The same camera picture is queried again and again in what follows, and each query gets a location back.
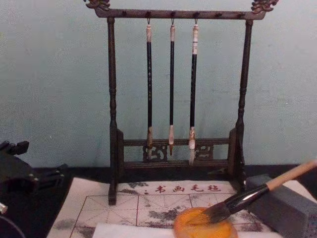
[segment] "ink-dipped brush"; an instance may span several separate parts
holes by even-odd
[[[245,209],[262,195],[274,190],[287,181],[295,179],[315,167],[317,167],[317,160],[301,164],[261,186],[236,194],[221,203],[207,208],[202,214],[191,219],[188,224],[203,225],[221,222],[227,219],[230,215]]]

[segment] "brush rack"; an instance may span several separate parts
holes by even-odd
[[[244,107],[247,92],[248,71],[250,61],[250,46],[252,26],[255,20],[264,19],[267,12],[272,11],[272,6],[278,0],[255,0],[251,11],[183,11],[183,10],[149,10],[149,9],[112,9],[110,0],[90,0],[86,3],[88,8],[94,9],[97,17],[107,18],[108,28],[108,68],[109,68],[109,93],[110,93],[110,170],[111,182],[108,192],[109,205],[116,204],[117,185],[125,170],[167,168],[167,167],[210,167],[214,174],[222,174],[238,189],[244,190]],[[235,127],[230,131],[228,138],[199,138],[196,139],[196,158],[192,166],[187,160],[168,160],[168,138],[154,139],[152,158],[147,158],[147,140],[124,139],[123,132],[118,129],[116,122],[116,66],[115,66],[115,41],[114,23],[116,18],[174,18],[174,19],[217,19],[240,20],[246,25],[243,61],[240,79],[240,98],[238,103],[238,119]],[[188,145],[188,139],[175,139],[174,146]],[[213,158],[214,145],[228,145],[226,160]],[[143,160],[139,162],[125,162],[124,148],[138,146],[143,148]]]

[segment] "carved dragon finial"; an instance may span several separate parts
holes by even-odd
[[[102,10],[109,10],[110,0],[89,0],[89,3],[86,4],[88,8],[96,9],[97,7]]]
[[[263,11],[273,11],[273,7],[271,7],[271,5],[275,6],[278,1],[279,0],[254,0],[251,10],[254,14],[258,14]]]

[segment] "cable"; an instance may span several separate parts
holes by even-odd
[[[21,229],[10,219],[4,217],[4,216],[0,216],[0,219],[5,220],[6,222],[8,222],[18,233],[22,238],[26,238],[26,236],[24,235],[24,233],[21,231]]]

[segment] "orange dish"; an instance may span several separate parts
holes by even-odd
[[[238,238],[237,231],[229,220],[198,226],[187,224],[205,209],[206,207],[195,207],[180,213],[174,222],[174,236],[176,238]]]

